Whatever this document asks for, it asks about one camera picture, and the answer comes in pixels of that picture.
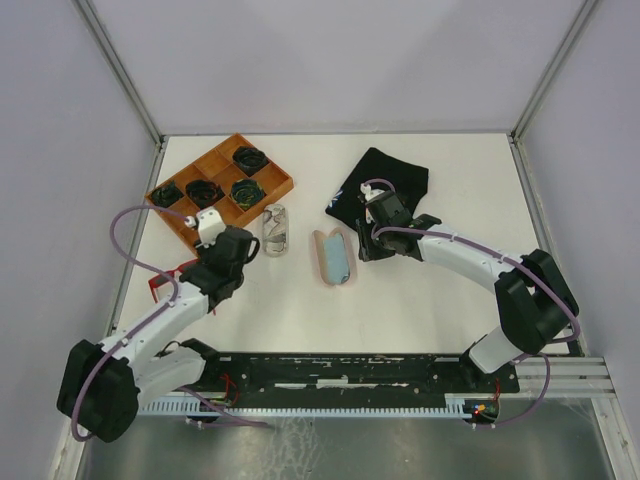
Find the light blue cloth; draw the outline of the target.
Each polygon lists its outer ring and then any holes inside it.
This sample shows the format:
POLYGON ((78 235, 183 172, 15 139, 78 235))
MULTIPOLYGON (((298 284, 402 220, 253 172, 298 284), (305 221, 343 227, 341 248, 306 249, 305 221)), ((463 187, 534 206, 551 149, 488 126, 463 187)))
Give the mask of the light blue cloth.
POLYGON ((341 233, 323 241, 326 280, 329 285, 342 285, 350 278, 350 266, 344 237, 341 233))

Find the pink glasses case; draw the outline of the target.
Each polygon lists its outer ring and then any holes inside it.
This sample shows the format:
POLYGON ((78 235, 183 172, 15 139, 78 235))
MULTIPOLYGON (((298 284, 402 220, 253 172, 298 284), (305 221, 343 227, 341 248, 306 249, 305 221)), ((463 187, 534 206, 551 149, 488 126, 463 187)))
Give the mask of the pink glasses case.
POLYGON ((341 227, 336 227, 335 229, 331 230, 329 233, 325 233, 321 230, 314 230, 311 234, 311 239, 312 239, 312 245, 314 248, 318 274, 321 278, 321 281, 328 287, 339 287, 339 286, 346 286, 346 285, 353 284, 357 279, 356 259, 353 252, 351 239, 347 234, 347 232, 341 227), (344 237, 344 242, 346 245, 347 256, 348 256, 349 266, 350 266, 350 278, 346 283, 342 285, 329 285, 326 280, 326 265, 325 265, 325 254, 323 250, 323 241, 327 237, 335 235, 337 233, 341 233, 344 237))

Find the marble pattern glasses case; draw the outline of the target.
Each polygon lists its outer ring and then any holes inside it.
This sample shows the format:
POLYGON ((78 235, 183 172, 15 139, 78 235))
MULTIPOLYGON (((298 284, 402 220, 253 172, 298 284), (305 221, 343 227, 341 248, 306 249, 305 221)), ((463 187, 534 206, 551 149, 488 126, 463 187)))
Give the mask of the marble pattern glasses case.
POLYGON ((289 247, 289 214, 281 204, 267 205, 262 216, 262 248, 270 257, 287 253, 289 247))

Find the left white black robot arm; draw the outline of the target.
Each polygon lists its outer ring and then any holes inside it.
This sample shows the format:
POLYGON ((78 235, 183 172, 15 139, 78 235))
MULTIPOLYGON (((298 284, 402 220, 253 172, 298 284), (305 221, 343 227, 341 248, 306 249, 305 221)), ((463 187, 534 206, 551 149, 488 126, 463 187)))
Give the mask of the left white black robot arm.
POLYGON ((142 318, 70 350, 56 407, 70 419, 76 440, 112 442, 157 398, 183 386, 209 390, 219 383, 221 366, 202 342, 187 340, 170 353, 162 349, 232 297, 259 249, 259 239, 249 231, 226 227, 211 244, 199 247, 197 260, 169 276, 171 293, 142 318))

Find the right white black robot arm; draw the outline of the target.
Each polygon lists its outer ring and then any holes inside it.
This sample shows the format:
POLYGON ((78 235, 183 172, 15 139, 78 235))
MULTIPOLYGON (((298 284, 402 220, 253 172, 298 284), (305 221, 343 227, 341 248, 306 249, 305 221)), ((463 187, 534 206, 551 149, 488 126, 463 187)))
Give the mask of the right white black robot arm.
POLYGON ((517 256, 466 238, 428 214, 413 217, 391 189, 361 186, 359 258, 400 255, 457 273, 495 295, 499 325, 462 355, 460 382, 481 391, 507 363, 580 335, 579 306, 554 258, 535 249, 517 256))

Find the red sunglasses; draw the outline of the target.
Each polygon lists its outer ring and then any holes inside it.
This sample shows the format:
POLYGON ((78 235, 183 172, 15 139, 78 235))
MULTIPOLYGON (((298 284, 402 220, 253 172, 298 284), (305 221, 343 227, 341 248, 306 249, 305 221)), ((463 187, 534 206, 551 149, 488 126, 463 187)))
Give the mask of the red sunglasses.
MULTIPOLYGON (((174 280, 178 281, 179 277, 191 266, 197 263, 196 259, 184 262, 174 269, 167 270, 166 274, 170 275, 174 280)), ((156 274, 147 282, 151 296, 155 303, 161 299, 161 295, 171 291, 170 281, 163 275, 156 274)))

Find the black folded cloth pouch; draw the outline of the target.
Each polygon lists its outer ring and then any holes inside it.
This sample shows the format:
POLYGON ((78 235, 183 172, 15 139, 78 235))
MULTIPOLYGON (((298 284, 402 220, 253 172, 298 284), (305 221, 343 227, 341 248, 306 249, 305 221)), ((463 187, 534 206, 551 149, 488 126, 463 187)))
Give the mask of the black folded cloth pouch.
POLYGON ((360 186, 373 179, 390 182, 404 205, 414 213, 428 192, 429 169, 403 162, 371 147, 334 194, 325 213, 356 230, 356 221, 365 218, 360 186))

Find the rolled black belt middle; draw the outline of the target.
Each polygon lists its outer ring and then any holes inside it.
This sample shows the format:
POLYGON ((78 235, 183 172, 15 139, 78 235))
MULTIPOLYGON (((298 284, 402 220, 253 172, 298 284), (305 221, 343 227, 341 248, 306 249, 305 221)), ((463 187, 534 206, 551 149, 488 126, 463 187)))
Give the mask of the rolled black belt middle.
POLYGON ((209 180, 194 180, 189 182, 185 191, 189 199, 200 209, 213 206, 221 200, 225 194, 222 188, 215 182, 209 180))

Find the rolled blue yellow belt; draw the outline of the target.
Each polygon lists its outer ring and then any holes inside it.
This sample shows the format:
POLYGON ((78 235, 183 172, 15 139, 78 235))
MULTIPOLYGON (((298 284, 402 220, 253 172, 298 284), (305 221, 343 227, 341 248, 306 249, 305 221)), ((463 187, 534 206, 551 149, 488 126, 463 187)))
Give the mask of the rolled blue yellow belt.
POLYGON ((248 211, 266 196, 263 188, 253 179, 236 181, 231 187, 230 195, 234 203, 243 211, 248 211))

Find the rolled green black belt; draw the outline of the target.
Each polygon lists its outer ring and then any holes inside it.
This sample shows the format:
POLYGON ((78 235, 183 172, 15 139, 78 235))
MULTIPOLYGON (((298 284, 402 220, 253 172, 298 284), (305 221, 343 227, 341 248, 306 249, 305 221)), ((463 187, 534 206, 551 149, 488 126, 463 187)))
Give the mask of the rolled green black belt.
POLYGON ((178 200, 180 200, 184 194, 177 187, 174 181, 169 181, 162 186, 154 189, 150 194, 151 202, 162 208, 169 208, 178 200))

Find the wooden compartment tray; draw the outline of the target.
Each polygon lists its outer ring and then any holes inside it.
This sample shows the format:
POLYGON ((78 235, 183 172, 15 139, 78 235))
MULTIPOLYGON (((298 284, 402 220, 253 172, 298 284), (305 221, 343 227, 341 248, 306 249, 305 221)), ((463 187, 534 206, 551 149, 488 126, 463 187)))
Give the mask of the wooden compartment tray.
POLYGON ((264 150, 235 133, 147 192, 146 201, 171 211, 160 218, 194 251, 197 232, 179 215, 213 207, 225 224, 244 227, 293 188, 293 178, 264 150))

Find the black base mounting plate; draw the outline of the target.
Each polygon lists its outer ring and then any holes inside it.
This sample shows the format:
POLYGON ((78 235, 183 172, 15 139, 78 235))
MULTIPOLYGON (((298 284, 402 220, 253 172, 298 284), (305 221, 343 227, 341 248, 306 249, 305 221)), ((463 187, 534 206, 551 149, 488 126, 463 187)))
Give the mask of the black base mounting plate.
POLYGON ((299 405, 338 391, 350 398, 371 391, 376 406, 447 394, 474 398, 520 391, 513 366, 484 374, 451 355, 214 352, 206 359, 202 376, 188 387, 229 393, 233 406, 259 397, 278 406, 291 398, 299 405))

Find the rolled black belt top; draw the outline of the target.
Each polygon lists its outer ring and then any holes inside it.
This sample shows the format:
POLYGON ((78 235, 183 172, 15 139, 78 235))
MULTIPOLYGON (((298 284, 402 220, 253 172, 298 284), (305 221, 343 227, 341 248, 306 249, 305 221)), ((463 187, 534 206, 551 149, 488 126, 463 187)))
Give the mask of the rolled black belt top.
POLYGON ((252 176, 268 164, 265 153, 255 147, 240 146, 232 155, 234 164, 247 176, 252 176))

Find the left aluminium frame post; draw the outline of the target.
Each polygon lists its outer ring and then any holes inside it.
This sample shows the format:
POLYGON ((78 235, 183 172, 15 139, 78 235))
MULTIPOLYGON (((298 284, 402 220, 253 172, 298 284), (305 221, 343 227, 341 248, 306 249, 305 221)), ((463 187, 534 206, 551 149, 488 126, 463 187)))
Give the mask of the left aluminium frame post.
POLYGON ((142 122, 147 134, 156 145, 161 145, 164 140, 164 135, 161 133, 161 130, 145 105, 144 100, 118 54, 107 31, 106 24, 100 19, 94 2, 89 0, 73 0, 72 3, 88 28, 111 73, 123 90, 125 97, 142 122))

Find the aluminium frame post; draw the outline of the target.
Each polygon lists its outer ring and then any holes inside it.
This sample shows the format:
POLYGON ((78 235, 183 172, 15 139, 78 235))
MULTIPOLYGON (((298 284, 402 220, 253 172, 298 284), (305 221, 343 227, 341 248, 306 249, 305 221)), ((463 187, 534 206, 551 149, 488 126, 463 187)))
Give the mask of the aluminium frame post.
POLYGON ((145 105, 144 100, 118 54, 107 31, 106 24, 100 19, 94 2, 89 0, 73 0, 72 3, 88 28, 111 73, 123 90, 125 97, 142 122, 147 134, 156 145, 161 145, 164 140, 164 135, 161 133, 161 130, 145 105))
POLYGON ((559 78, 562 69, 579 44, 600 5, 601 1, 599 0, 585 0, 581 2, 579 9, 554 50, 551 59, 547 62, 532 94, 511 129, 510 138, 513 143, 517 143, 525 137, 538 111, 541 109, 545 98, 559 78))

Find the right aluminium frame post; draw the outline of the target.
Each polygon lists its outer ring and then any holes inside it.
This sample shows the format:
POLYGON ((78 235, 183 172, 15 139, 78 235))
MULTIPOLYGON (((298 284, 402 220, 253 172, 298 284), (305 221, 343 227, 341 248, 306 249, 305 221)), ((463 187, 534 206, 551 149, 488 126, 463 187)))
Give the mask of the right aluminium frame post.
POLYGON ((545 98, 559 78, 562 69, 579 44, 600 5, 601 1, 599 0, 585 0, 581 2, 579 9, 554 50, 551 59, 547 62, 532 94, 511 129, 510 138, 513 143, 517 143, 525 137, 538 111, 541 109, 545 98))

